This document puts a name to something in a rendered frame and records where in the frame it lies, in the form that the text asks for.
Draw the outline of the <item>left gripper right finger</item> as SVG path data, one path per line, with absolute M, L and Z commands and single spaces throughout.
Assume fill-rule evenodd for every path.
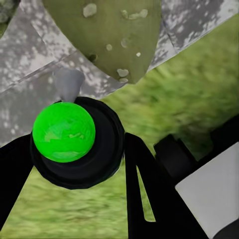
M 125 133 L 128 239 L 209 239 L 144 141 Z M 144 219 L 138 166 L 155 222 Z

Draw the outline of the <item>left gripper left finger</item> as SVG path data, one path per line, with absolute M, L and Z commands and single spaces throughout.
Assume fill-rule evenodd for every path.
M 0 231 L 32 168 L 30 134 L 0 148 Z

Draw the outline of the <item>insectifuge atomizer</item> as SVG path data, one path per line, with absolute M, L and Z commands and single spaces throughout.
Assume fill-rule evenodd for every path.
M 53 72 L 61 101 L 47 106 L 30 133 L 33 165 L 44 179 L 68 190 L 89 189 L 114 176 L 125 156 L 125 132 L 104 102 L 79 96 L 85 74 Z

